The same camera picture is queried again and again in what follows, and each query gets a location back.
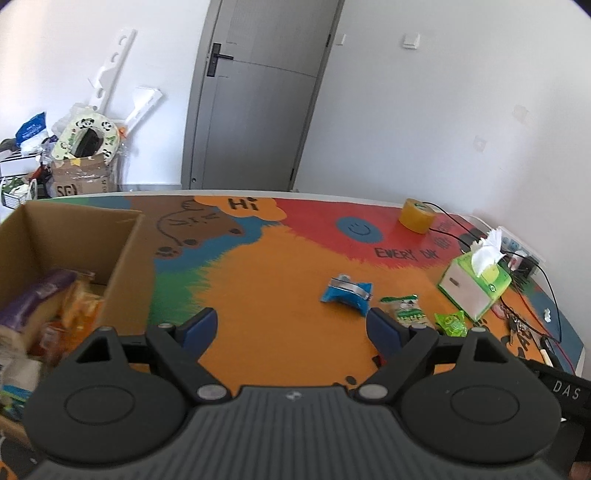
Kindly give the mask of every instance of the tissue box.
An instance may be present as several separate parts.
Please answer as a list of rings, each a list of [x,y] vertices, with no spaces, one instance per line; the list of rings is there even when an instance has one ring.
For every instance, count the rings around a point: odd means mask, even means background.
[[[452,260],[438,287],[472,320],[478,321],[510,284],[511,277],[498,265],[477,277],[472,270],[472,252],[468,252]]]

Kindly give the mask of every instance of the blue snack wrapper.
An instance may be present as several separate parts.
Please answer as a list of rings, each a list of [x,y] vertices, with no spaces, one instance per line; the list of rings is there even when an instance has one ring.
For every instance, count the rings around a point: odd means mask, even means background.
[[[373,288],[371,283],[354,283],[346,275],[339,275],[330,280],[329,286],[320,301],[338,301],[356,308],[364,317],[369,312],[369,300]]]

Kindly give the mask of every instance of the green snack package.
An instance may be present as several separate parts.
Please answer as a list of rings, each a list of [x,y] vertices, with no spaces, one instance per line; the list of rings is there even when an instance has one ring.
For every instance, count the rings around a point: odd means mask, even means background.
[[[437,323],[450,337],[465,337],[468,333],[466,323],[464,322],[464,311],[459,310],[456,313],[443,315],[435,314],[435,323]]]
[[[380,305],[396,321],[405,327],[412,323],[421,323],[433,328],[433,325],[418,306],[418,295],[408,297],[384,297],[380,299]]]

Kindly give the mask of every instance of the red paint area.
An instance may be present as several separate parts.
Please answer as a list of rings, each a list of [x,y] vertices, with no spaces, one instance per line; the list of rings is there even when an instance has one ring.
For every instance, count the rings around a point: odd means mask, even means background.
[[[286,214],[283,225],[289,226],[297,235],[312,240],[348,258],[368,261],[389,267],[434,267],[446,265],[462,253],[456,239],[440,233],[425,235],[414,233],[398,222],[400,208],[355,203],[318,202],[315,200],[276,199],[277,206]],[[382,240],[367,244],[345,235],[337,227],[342,217],[357,217],[376,226]],[[455,216],[468,229],[473,226]],[[432,228],[456,236],[466,231],[441,214]]]

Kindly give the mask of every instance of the cardboard box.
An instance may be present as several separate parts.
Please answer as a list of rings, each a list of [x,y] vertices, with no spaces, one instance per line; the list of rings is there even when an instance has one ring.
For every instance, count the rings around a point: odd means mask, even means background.
[[[0,224],[0,309],[53,268],[94,272],[104,305],[97,326],[144,332],[154,262],[141,212],[33,201]]]
[[[511,276],[498,265],[477,277],[472,269],[472,252],[454,258],[439,282],[439,289],[458,308],[478,321],[511,284]]]
[[[111,168],[105,165],[103,155],[72,160],[55,160],[51,164],[52,197],[69,197],[88,193],[116,192]]]

